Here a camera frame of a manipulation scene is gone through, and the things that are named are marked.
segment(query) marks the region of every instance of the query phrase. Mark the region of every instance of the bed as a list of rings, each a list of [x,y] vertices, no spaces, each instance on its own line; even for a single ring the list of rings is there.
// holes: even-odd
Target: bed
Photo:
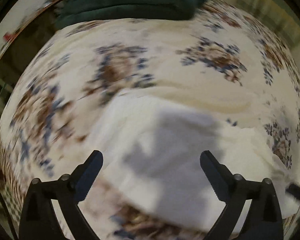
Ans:
[[[16,224],[33,178],[71,173],[93,149],[104,171],[79,207],[101,239],[202,238],[223,208],[199,189],[203,175],[193,182],[203,150],[247,179],[300,183],[300,74],[281,39],[221,0],[190,21],[66,27],[24,71],[0,120],[0,190]],[[181,182],[178,169],[189,174]],[[298,204],[281,201],[287,232]]]

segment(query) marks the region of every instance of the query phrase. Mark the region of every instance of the white towel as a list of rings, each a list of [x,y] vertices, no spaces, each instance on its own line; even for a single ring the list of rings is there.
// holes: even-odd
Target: white towel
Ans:
[[[291,174],[269,149],[265,135],[168,100],[121,91],[93,127],[86,146],[87,152],[103,153],[102,176],[135,207],[170,223],[207,231],[225,206],[200,167],[204,150],[247,180],[271,178],[283,218],[298,209],[284,193]],[[234,233],[240,231],[249,203]]]

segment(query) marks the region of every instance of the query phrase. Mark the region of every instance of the red object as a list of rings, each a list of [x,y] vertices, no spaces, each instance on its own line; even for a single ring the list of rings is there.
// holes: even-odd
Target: red object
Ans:
[[[9,41],[9,40],[12,38],[12,36],[13,36],[12,34],[10,34],[10,33],[7,32],[7,33],[3,36],[3,38],[4,38],[5,41]]]

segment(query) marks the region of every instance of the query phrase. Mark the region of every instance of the dark green cloth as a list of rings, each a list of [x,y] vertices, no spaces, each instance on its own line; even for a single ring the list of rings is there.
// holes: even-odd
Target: dark green cloth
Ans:
[[[69,0],[56,20],[58,29],[92,20],[122,18],[189,20],[206,0]]]

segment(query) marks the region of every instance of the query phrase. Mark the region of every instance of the floral bedspread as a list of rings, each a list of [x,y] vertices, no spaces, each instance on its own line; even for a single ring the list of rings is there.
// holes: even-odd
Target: floral bedspread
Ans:
[[[17,222],[31,180],[54,180],[82,163],[91,126],[123,88],[259,129],[273,154],[300,179],[300,75],[288,47],[251,15],[209,1],[191,21],[72,25],[41,49],[0,121],[0,189]],[[98,232],[102,239],[204,236],[141,212],[102,178],[92,190],[109,218],[108,229]],[[98,217],[100,210],[88,212]],[[286,229],[292,221],[286,220]]]

